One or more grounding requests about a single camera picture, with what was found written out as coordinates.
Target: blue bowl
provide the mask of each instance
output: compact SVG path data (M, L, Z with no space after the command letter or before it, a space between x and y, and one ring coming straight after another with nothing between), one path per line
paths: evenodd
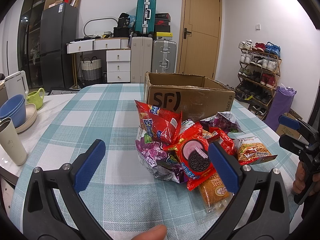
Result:
M24 102L25 100L23 100L23 103L20 104L20 106L12 114L7 116L11 118L15 128L23 125L26 121L27 111Z
M24 96L22 94L15 95L8 99L0 108L0 119L4 119L12 114L22 103L24 103Z

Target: beige cup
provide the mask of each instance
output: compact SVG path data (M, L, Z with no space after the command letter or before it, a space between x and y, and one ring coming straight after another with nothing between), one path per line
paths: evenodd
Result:
M27 160L27 152L23 147L10 117L0 122L0 144L17 165L23 165Z

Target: teal and white tablecloth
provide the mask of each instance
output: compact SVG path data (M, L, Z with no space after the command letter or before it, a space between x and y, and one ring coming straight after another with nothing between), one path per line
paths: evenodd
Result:
M95 139L105 142L106 155L80 196L113 239L131 239L158 224L167 226L167 239L199 239L212 226L218 214L206 215L197 189L190 192L184 184L154 179L140 164L134 99L143 99L143 84L93 85L68 102L39 139L21 172L10 211L17 228L22 231L22 209L33 168L52 170L72 163ZM239 103L233 103L232 112L244 133L229 134L231 137L258 136L272 154L278 154L276 160L252 167L268 172L280 169L292 218L298 208L291 194L298 159L280 148L278 135ZM67 223L76 227L59 191L55 193ZM254 192L240 224L245 223L256 198Z

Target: cup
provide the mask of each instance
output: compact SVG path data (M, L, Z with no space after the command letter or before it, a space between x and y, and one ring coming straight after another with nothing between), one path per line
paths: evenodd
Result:
M37 110L42 107L44 99L44 89L39 88L38 91L31 92L27 96L28 104L35 104Z
M10 117L0 122L0 144L17 165L23 165L27 160L27 152L23 147Z

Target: gray refrigerator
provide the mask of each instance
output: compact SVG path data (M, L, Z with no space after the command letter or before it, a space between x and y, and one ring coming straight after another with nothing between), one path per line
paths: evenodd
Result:
M68 3L44 10L40 27L40 65L45 91L73 84L72 58L67 43L76 38L78 9Z

